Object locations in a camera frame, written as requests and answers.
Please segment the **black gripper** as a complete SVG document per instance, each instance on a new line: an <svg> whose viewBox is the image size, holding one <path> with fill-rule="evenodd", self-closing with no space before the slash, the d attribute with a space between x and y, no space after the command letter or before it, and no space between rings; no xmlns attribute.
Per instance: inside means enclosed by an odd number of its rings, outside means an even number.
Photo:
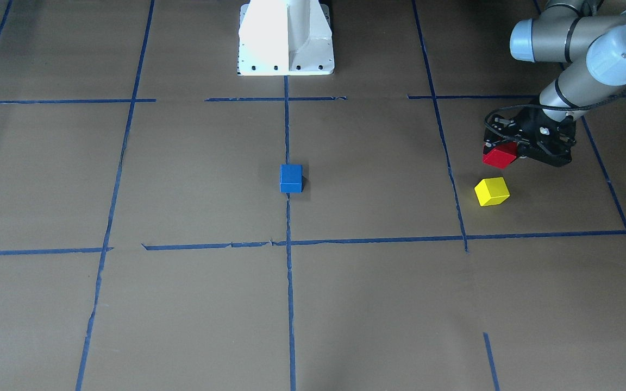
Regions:
<svg viewBox="0 0 626 391"><path fill-rule="evenodd" d="M518 159L534 159L553 167L562 167L572 161L576 146L576 124L571 112L566 111L557 121L540 106L520 106L512 118L502 112L514 110L507 106L491 111L484 119L483 153L489 153L502 143L514 142Z"/></svg>

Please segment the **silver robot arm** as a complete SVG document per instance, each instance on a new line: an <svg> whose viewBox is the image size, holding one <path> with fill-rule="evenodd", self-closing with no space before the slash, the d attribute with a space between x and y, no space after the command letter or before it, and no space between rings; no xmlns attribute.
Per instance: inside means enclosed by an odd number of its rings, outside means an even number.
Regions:
<svg viewBox="0 0 626 391"><path fill-rule="evenodd" d="M561 74L517 114L485 117L485 164L500 169L530 158L554 167L571 163L576 122L626 93L626 10L599 16L601 1L549 1L536 19L517 22L510 50L516 60L566 64Z"/></svg>

